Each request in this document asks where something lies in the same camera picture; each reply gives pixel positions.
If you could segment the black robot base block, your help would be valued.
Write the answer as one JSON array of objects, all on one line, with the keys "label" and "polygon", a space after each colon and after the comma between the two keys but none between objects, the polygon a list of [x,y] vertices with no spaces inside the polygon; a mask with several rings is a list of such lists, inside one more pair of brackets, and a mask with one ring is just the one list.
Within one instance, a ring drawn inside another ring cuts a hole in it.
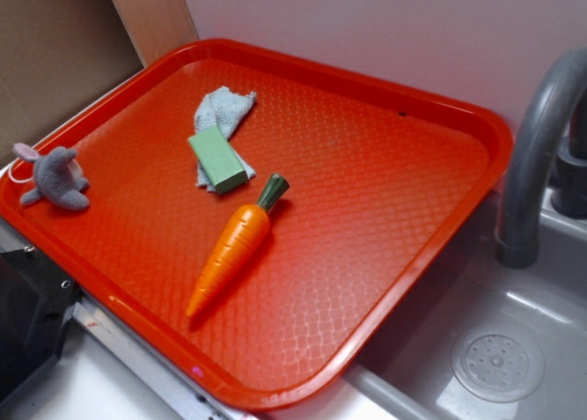
[{"label": "black robot base block", "polygon": [[1,254],[1,405],[61,358],[77,282],[33,246]]}]

